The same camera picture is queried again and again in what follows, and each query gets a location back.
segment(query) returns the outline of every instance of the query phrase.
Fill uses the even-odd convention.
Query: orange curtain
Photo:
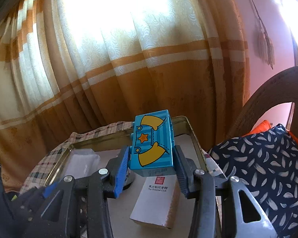
[[[20,0],[0,23],[0,162],[18,190],[75,131],[185,115],[207,150],[248,97],[233,0]]]

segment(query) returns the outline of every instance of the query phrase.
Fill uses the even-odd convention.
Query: plaid tablecloth
[[[73,132],[70,137],[58,145],[55,149],[53,149],[51,152],[49,152],[32,170],[32,172],[29,174],[29,176],[26,178],[20,193],[24,193],[27,190],[31,189],[32,187],[41,187],[44,185],[44,182],[46,181],[46,178],[48,177],[48,174],[53,169],[54,165],[58,161],[58,159],[61,157],[61,155],[64,153],[64,151],[73,143],[83,141],[83,140],[89,140],[101,136],[105,136],[107,134],[115,133],[118,131],[123,131],[126,129],[131,128],[132,122],[116,122],[109,124],[104,127],[100,127],[96,130],[84,133],[84,134],[78,134],[76,132]],[[223,174],[222,170],[219,168],[219,166],[214,162],[214,160],[204,151],[204,156],[206,158],[206,164],[209,168],[209,172],[212,176],[218,176],[220,174]]]

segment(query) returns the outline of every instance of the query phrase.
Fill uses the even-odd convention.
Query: chair backrest
[[[274,75],[260,86],[242,108],[227,138],[242,136],[250,132],[267,110],[287,102],[295,103],[290,130],[298,138],[298,66]]]

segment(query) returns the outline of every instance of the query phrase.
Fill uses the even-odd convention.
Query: navy patterned cushion
[[[279,237],[298,227],[298,145],[282,124],[235,137],[209,151],[227,177],[238,176],[261,205]]]

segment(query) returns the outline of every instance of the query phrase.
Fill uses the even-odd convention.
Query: hanging cord
[[[259,16],[258,10],[256,8],[256,5],[253,0],[251,0],[254,6],[254,9],[256,11],[258,22],[259,22],[259,28],[260,33],[258,33],[258,52],[260,58],[270,65],[270,67],[273,69],[273,65],[275,64],[275,55],[274,55],[274,46],[268,36],[266,27],[264,25],[263,20]]]

